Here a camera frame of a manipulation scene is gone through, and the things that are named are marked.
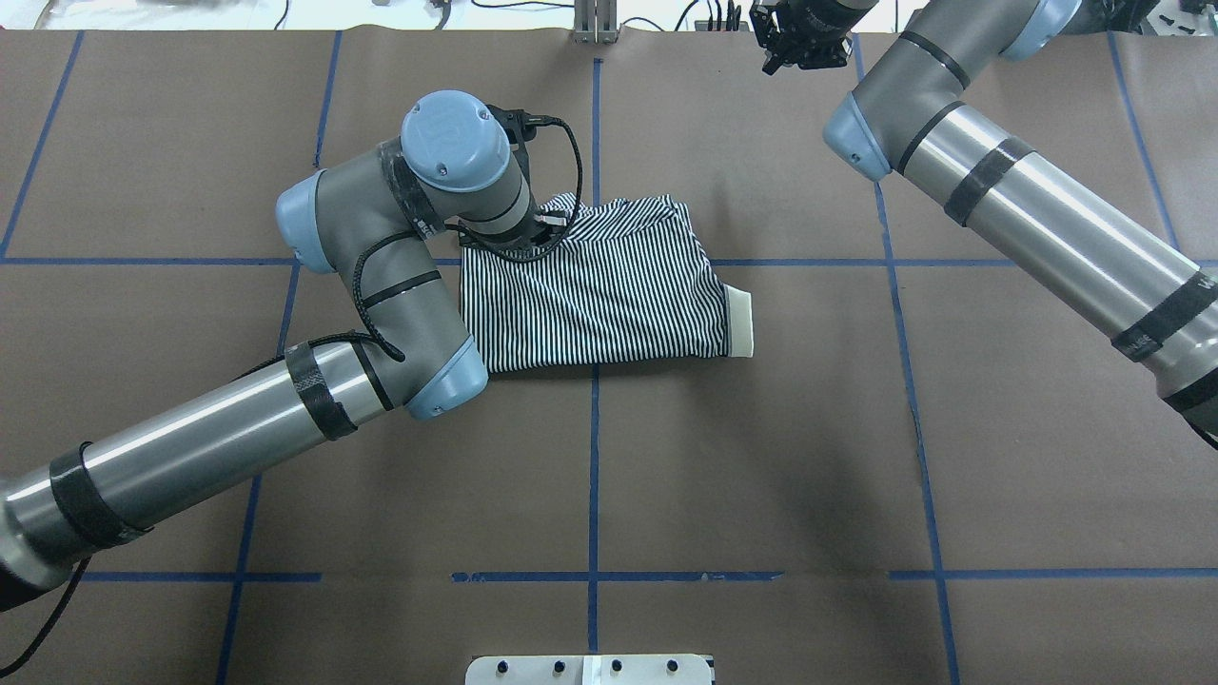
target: black tape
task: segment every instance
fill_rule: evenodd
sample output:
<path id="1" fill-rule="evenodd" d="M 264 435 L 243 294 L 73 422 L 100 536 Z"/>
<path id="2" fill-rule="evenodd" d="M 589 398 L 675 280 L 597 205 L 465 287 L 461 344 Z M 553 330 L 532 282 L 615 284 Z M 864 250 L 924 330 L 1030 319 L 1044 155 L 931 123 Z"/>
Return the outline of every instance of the black tape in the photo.
<path id="1" fill-rule="evenodd" d="M 949 72 L 951 72 L 951 76 L 956 77 L 956 80 L 960 82 L 960 85 L 962 88 L 967 89 L 968 84 L 972 83 L 972 80 L 968 78 L 968 73 L 965 72 L 965 68 L 960 66 L 960 62 L 956 62 L 956 60 L 954 60 L 951 55 L 946 54 L 943 50 L 943 48 L 935 45 L 934 41 L 931 40 L 929 38 L 914 33 L 912 30 L 901 32 L 901 34 L 898 38 L 909 40 L 914 45 L 917 45 L 918 48 L 929 52 L 932 57 L 938 60 L 940 65 L 943 65 L 944 67 L 946 67 Z"/>
<path id="2" fill-rule="evenodd" d="M 381 143 L 376 146 L 376 155 L 380 157 L 385 183 L 389 184 L 393 201 L 397 202 L 397 208 L 402 210 L 410 228 L 423 240 L 443 233 L 446 230 L 443 221 L 419 185 L 419 177 L 414 176 L 406 163 L 406 157 L 402 156 L 402 140 L 395 138 Z"/>
<path id="3" fill-rule="evenodd" d="M 402 283 L 395 283 L 384 290 L 378 290 L 371 295 L 364 297 L 364 307 L 371 307 L 373 305 L 380 305 L 390 297 L 396 297 L 407 290 L 413 290 L 424 283 L 431 283 L 432 280 L 440 280 L 438 271 L 429 271 L 428 273 L 419 274 L 414 278 L 403 280 Z"/>
<path id="4" fill-rule="evenodd" d="M 381 385 L 380 377 L 376 375 L 376 368 L 368 358 L 368 350 L 364 350 L 364 346 L 359 342 L 352 342 L 351 347 L 356 351 L 356 358 L 359 360 L 359 367 L 364 369 L 364 375 L 367 375 L 369 383 L 373 384 L 373 392 L 376 392 L 376 399 L 381 401 L 381 407 L 386 412 L 393 411 L 393 402 L 390 401 L 389 392 L 385 391 L 385 386 Z"/>
<path id="5" fill-rule="evenodd" d="M 1002 180 L 1006 172 L 1019 160 L 1035 152 L 1030 145 L 1011 137 L 990 150 L 977 162 L 973 171 L 960 182 L 960 185 L 951 191 L 951 197 L 943 206 L 951 221 L 960 225 L 968 224 L 968 216 L 977 208 L 977 204 L 990 191 L 991 188 Z"/>
<path id="6" fill-rule="evenodd" d="M 325 435 L 326 440 L 337 440 L 354 433 L 356 424 L 351 423 L 351 417 L 342 405 L 334 401 L 334 395 L 325 384 L 325 377 L 317 367 L 313 349 L 308 345 L 296 345 L 287 350 L 284 361 L 287 362 L 287 374 L 292 379 L 296 394 L 322 435 Z"/>
<path id="7" fill-rule="evenodd" d="M 51 496 L 82 540 L 99 550 L 108 550 L 135 540 L 151 528 L 140 529 L 127 523 L 101 499 L 84 468 L 84 449 L 89 445 L 91 442 L 82 442 L 51 462 Z"/>
<path id="8" fill-rule="evenodd" d="M 1200 271 L 1167 296 L 1138 323 L 1112 339 L 1112 346 L 1140 362 L 1163 347 L 1163 342 L 1218 301 L 1218 282 Z"/>
<path id="9" fill-rule="evenodd" d="M 1163 401 L 1173 410 L 1184 413 L 1214 397 L 1218 397 L 1218 368 L 1202 375 L 1184 390 L 1163 397 Z"/>
<path id="10" fill-rule="evenodd" d="M 956 100 L 955 102 L 939 110 L 938 115 L 932 117 L 931 121 L 926 122 L 926 126 L 922 127 L 922 130 L 917 132 L 917 135 L 914 137 L 914 140 L 910 140 L 909 146 L 905 147 L 905 154 L 901 155 L 901 161 L 900 163 L 896 165 L 896 173 L 905 176 L 905 165 L 910 163 L 910 157 L 914 156 L 914 152 L 917 150 L 917 146 L 921 145 L 923 140 L 926 140 L 926 137 L 931 133 L 931 130 L 934 127 L 939 126 L 939 122 L 946 118 L 946 116 L 950 115 L 951 112 L 955 112 L 956 110 L 963 106 L 965 106 L 963 102 Z"/>

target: silver cylinder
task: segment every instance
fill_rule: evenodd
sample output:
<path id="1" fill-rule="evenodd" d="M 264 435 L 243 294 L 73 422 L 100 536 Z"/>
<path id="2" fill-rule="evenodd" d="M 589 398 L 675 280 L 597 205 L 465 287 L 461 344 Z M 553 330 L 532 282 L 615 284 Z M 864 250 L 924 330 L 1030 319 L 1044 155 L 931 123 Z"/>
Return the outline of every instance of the silver cylinder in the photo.
<path id="1" fill-rule="evenodd" d="M 960 107 L 921 141 L 905 176 L 940 205 L 1009 134 Z M 1106 336 L 1114 338 L 1175 293 L 1197 264 L 1033 152 L 977 202 L 968 228 L 1010 257 Z M 1167 397 L 1218 358 L 1211 307 L 1142 363 Z"/>
<path id="2" fill-rule="evenodd" d="M 352 423 L 384 413 L 353 347 L 318 347 L 318 368 Z M 285 362 L 191 400 L 89 445 L 84 464 L 119 518 L 149 528 L 323 442 Z M 96 551 L 63 518 L 44 467 L 10 484 L 5 516 L 35 547 L 63 564 Z"/>

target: blue tape line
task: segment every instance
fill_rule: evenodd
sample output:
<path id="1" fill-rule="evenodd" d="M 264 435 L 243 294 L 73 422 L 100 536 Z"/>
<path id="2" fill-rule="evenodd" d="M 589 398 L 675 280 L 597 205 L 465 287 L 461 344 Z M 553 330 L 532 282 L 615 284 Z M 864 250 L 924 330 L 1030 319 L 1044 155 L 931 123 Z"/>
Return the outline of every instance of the blue tape line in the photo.
<path id="1" fill-rule="evenodd" d="M 592 364 L 592 430 L 588 464 L 588 653 L 598 648 L 597 583 L 600 572 L 600 364 Z"/>
<path id="2" fill-rule="evenodd" d="M 290 267 L 289 257 L 4 257 L 4 264 L 30 266 L 205 266 L 205 267 Z"/>
<path id="3" fill-rule="evenodd" d="M 597 583 L 772 583 L 782 575 L 781 570 L 599 570 Z M 490 570 L 452 574 L 452 581 L 458 584 L 587 583 L 590 578 L 591 574 L 582 570 Z"/>
<path id="4" fill-rule="evenodd" d="M 711 260 L 711 266 L 716 267 L 882 267 L 884 260 L 855 260 L 855 258 L 828 258 L 828 260 Z"/>
<path id="5" fill-rule="evenodd" d="M 1138 155 L 1141 156 L 1142 166 L 1146 168 L 1146 177 L 1150 179 L 1150 188 L 1155 194 L 1155 204 L 1158 205 L 1158 216 L 1163 219 L 1163 228 L 1167 230 L 1167 241 L 1180 249 L 1180 241 L 1175 238 L 1175 224 L 1167 211 L 1167 202 L 1163 201 L 1163 191 L 1158 185 L 1158 174 L 1155 173 L 1155 165 L 1150 162 L 1150 152 L 1146 150 L 1146 140 L 1141 134 L 1141 126 L 1138 124 L 1138 115 L 1134 113 L 1133 100 L 1129 99 L 1129 88 L 1125 85 L 1125 69 L 1121 66 L 1121 52 L 1117 50 L 1117 38 L 1108 32 L 1108 52 L 1112 54 L 1112 68 L 1117 72 L 1117 85 L 1121 89 L 1121 100 L 1125 105 L 1125 116 L 1129 118 L 1129 127 L 1134 132 L 1134 143 L 1138 144 Z"/>
<path id="6" fill-rule="evenodd" d="M 602 583 L 772 583 L 781 570 L 611 570 L 602 572 Z"/>
<path id="7" fill-rule="evenodd" d="M 233 583 L 235 573 L 195 573 L 177 570 L 95 570 L 84 574 L 84 583 Z M 246 583 L 320 583 L 320 573 L 250 573 Z"/>
<path id="8" fill-rule="evenodd" d="M 322 118 L 317 122 L 317 147 L 313 150 L 313 168 L 322 168 L 322 144 L 325 141 L 325 122 L 330 118 L 330 96 L 334 95 L 334 74 L 339 71 L 339 51 L 342 49 L 342 32 L 334 32 L 330 48 L 330 73 L 325 77 L 325 95 L 322 98 Z"/>
<path id="9" fill-rule="evenodd" d="M 247 573 L 246 583 L 320 583 L 320 573 Z"/>
<path id="10" fill-rule="evenodd" d="M 1218 578 L 1218 568 L 987 568 L 944 570 L 948 580 L 1071 580 L 1094 578 Z M 894 570 L 889 580 L 934 580 L 933 570 Z"/>
<path id="11" fill-rule="evenodd" d="M 292 262 L 292 274 L 287 279 L 287 297 L 284 301 L 284 316 L 279 322 L 279 340 L 275 342 L 275 353 L 283 355 L 287 349 L 287 329 L 292 325 L 292 310 L 296 308 L 296 286 L 300 285 L 301 263 Z"/>
<path id="12" fill-rule="evenodd" d="M 284 316 L 279 323 L 279 340 L 275 353 L 283 355 L 287 344 L 287 329 L 292 323 L 292 310 L 296 306 L 296 288 L 300 283 L 301 266 L 292 264 L 292 274 L 287 280 L 287 295 L 284 297 Z M 250 567 L 250 544 L 253 540 L 253 522 L 258 512 L 258 494 L 262 491 L 262 474 L 255 475 L 250 483 L 250 499 L 245 506 L 245 520 L 241 524 L 241 547 L 236 556 L 236 573 L 233 579 L 233 594 L 229 597 L 229 614 L 224 623 L 224 640 L 220 644 L 220 662 L 216 669 L 216 684 L 228 680 L 229 662 L 233 657 L 233 641 L 236 637 L 238 617 L 241 613 L 241 591 L 246 583 L 246 569 Z"/>
<path id="13" fill-rule="evenodd" d="M 236 558 L 236 573 L 233 578 L 233 594 L 229 596 L 228 620 L 224 622 L 224 640 L 220 642 L 220 662 L 216 669 L 216 685 L 228 680 L 229 661 L 233 658 L 233 641 L 236 637 L 238 616 L 241 613 L 241 591 L 245 587 L 245 568 L 250 561 L 250 541 L 253 538 L 253 516 L 258 508 L 258 492 L 262 489 L 262 475 L 255 475 L 250 483 L 250 499 L 245 505 L 245 523 L 241 530 L 241 547 Z"/>
<path id="14" fill-rule="evenodd" d="M 600 205 L 600 65 L 592 60 L 592 206 Z"/>
<path id="15" fill-rule="evenodd" d="M 865 76 L 862 66 L 862 41 L 854 34 L 855 73 L 861 83 Z M 931 541 L 931 562 L 934 566 L 935 595 L 939 602 L 939 625 L 943 630 L 943 645 L 948 656 L 948 675 L 951 685 L 960 685 L 960 664 L 956 659 L 956 639 L 951 626 L 951 608 L 948 603 L 948 583 L 943 577 L 943 555 L 939 548 L 939 524 L 934 516 L 934 492 L 931 488 L 931 468 L 926 458 L 926 439 L 922 433 L 922 412 L 918 410 L 917 388 L 914 384 L 914 362 L 910 357 L 909 336 L 905 330 L 905 311 L 901 307 L 900 283 L 896 279 L 896 255 L 893 251 L 892 230 L 888 224 L 888 208 L 884 191 L 875 184 L 876 213 L 883 228 L 884 261 L 888 262 L 888 289 L 893 301 L 893 316 L 896 323 L 896 344 L 901 355 L 901 372 L 905 377 L 905 395 L 909 400 L 910 414 L 914 418 L 914 433 L 917 438 L 918 468 L 922 472 L 922 508 L 926 513 L 926 529 Z"/>
<path id="16" fill-rule="evenodd" d="M 140 570 L 88 572 L 83 583 L 233 583 L 231 573 L 180 573 Z"/>
<path id="17" fill-rule="evenodd" d="M 51 124 L 55 123 L 55 115 L 60 111 L 60 102 L 63 101 L 63 93 L 68 88 L 68 78 L 72 76 L 72 67 L 76 66 L 77 55 L 80 54 L 80 44 L 84 43 L 84 32 L 78 30 L 77 38 L 72 43 L 72 52 L 68 54 L 68 61 L 63 65 L 63 74 L 60 77 L 60 85 L 55 89 L 55 99 L 51 100 L 51 108 L 46 111 L 46 119 L 43 122 L 43 130 L 38 134 L 38 143 L 34 145 L 34 154 L 29 157 L 29 166 L 26 167 L 26 178 L 21 182 L 21 189 L 17 190 L 17 201 L 12 205 L 12 213 L 9 215 L 9 225 L 4 230 L 4 238 L 0 239 L 0 257 L 4 257 L 9 252 L 9 244 L 12 243 L 12 234 L 17 230 L 17 219 L 21 217 L 21 207 L 26 204 L 26 194 L 29 193 L 29 184 L 34 180 L 34 172 L 38 169 L 38 161 L 43 156 L 43 147 L 46 145 L 46 139 L 51 134 Z"/>

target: striped shirt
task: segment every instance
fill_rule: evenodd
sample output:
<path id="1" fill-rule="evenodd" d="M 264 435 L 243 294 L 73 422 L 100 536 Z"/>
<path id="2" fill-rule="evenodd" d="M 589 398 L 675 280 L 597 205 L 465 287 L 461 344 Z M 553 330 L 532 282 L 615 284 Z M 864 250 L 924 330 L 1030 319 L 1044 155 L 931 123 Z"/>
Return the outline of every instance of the striped shirt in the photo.
<path id="1" fill-rule="evenodd" d="M 574 206 L 565 194 L 542 210 Z M 463 249 L 462 311 L 491 373 L 753 352 L 749 295 L 719 280 L 667 195 L 582 207 L 536 262 Z"/>

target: blue tape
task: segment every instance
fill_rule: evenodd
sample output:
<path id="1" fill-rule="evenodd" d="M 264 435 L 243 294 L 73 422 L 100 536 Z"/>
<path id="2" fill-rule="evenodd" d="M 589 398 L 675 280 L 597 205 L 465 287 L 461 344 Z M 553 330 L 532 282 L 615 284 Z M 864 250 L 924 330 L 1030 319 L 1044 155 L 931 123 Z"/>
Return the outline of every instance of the blue tape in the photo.
<path id="1" fill-rule="evenodd" d="M 330 96 L 334 95 L 334 76 L 339 71 L 339 51 L 342 49 L 342 32 L 334 32 L 330 48 L 330 72 L 325 78 L 325 95 L 322 98 L 322 117 L 317 122 L 317 147 L 313 150 L 313 168 L 322 168 L 322 144 L 325 141 L 325 122 L 330 118 Z"/>
<path id="2" fill-rule="evenodd" d="M 5 227 L 4 238 L 0 238 L 0 258 L 2 258 L 9 252 L 9 244 L 12 243 L 12 234 L 17 230 L 17 219 L 21 218 L 21 208 L 26 204 L 26 194 L 29 193 L 29 184 L 34 180 L 34 172 L 38 169 L 38 161 L 43 157 L 43 147 L 46 145 L 46 139 L 51 134 L 51 124 L 55 123 L 55 115 L 60 111 L 60 102 L 63 101 L 63 93 L 67 91 L 68 79 L 72 77 L 72 68 L 76 66 L 76 59 L 80 54 L 80 44 L 84 43 L 84 32 L 78 30 L 77 38 L 72 43 L 72 51 L 68 54 L 68 61 L 63 65 L 63 74 L 60 76 L 60 85 L 55 89 L 55 99 L 51 100 L 51 107 L 46 111 L 46 119 L 43 122 L 43 130 L 38 134 L 38 143 L 34 144 L 34 154 L 29 157 L 29 166 L 26 167 L 26 177 L 21 182 L 21 189 L 17 190 L 17 200 L 12 205 L 12 213 L 9 215 L 9 225 Z"/>
<path id="3" fill-rule="evenodd" d="M 1138 146 L 1138 155 L 1141 157 L 1146 177 L 1150 179 L 1150 189 L 1155 195 L 1155 205 L 1158 207 L 1158 216 L 1163 219 L 1163 230 L 1167 232 L 1167 241 L 1177 251 L 1180 250 L 1180 241 L 1175 236 L 1175 224 L 1172 215 L 1167 211 L 1167 202 L 1163 201 L 1163 190 L 1158 185 L 1158 174 L 1155 173 L 1155 165 L 1150 161 L 1150 152 L 1146 150 L 1146 139 L 1142 138 L 1141 126 L 1138 124 L 1138 115 L 1134 113 L 1133 100 L 1129 99 L 1129 88 L 1125 85 L 1125 69 L 1121 66 L 1121 52 L 1117 50 L 1116 34 L 1108 32 L 1108 52 L 1112 55 L 1112 68 L 1117 73 L 1117 87 L 1121 90 L 1121 100 L 1125 105 L 1125 117 L 1129 119 L 1129 128 L 1134 133 L 1134 143 Z"/>

